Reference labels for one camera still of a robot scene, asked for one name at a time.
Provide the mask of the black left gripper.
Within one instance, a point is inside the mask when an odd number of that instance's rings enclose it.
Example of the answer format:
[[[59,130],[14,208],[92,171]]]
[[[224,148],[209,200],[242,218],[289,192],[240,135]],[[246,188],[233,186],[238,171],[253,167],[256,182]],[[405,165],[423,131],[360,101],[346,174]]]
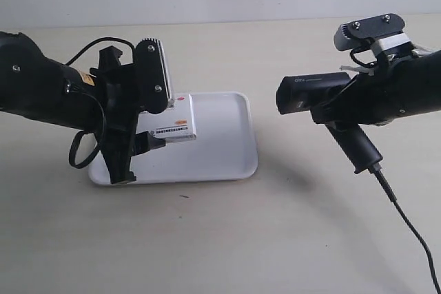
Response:
[[[123,52],[108,46],[99,51],[99,64],[90,73],[97,78],[103,97],[106,133],[101,155],[113,185],[136,179],[130,170],[132,156],[166,146],[165,139],[150,132],[135,134],[139,114],[139,89],[134,64],[121,64]]]

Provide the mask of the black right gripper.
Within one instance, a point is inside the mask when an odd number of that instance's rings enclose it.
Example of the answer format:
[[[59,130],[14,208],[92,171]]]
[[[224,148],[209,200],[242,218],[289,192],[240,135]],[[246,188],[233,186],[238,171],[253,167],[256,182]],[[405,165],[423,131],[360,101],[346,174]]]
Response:
[[[382,77],[346,72],[312,75],[310,112],[316,124],[356,123],[382,125]]]

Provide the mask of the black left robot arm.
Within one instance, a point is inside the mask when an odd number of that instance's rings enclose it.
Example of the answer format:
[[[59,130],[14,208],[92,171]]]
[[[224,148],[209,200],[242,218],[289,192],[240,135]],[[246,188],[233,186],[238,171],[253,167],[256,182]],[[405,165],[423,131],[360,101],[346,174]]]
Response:
[[[165,53],[158,39],[130,46],[122,64],[119,39],[109,38],[99,64],[88,72],[46,57],[24,33],[1,33],[1,111],[76,130],[69,164],[87,167],[105,161],[110,180],[136,180],[134,156],[165,146],[152,132],[137,131],[139,114],[160,114],[174,101]]]

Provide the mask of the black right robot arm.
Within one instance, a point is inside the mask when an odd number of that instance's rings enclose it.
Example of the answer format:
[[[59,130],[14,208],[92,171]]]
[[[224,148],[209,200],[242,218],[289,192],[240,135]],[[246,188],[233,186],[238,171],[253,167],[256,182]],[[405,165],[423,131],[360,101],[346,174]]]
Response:
[[[372,76],[358,74],[311,110],[317,124],[386,125],[440,110],[440,52],[406,56]]]

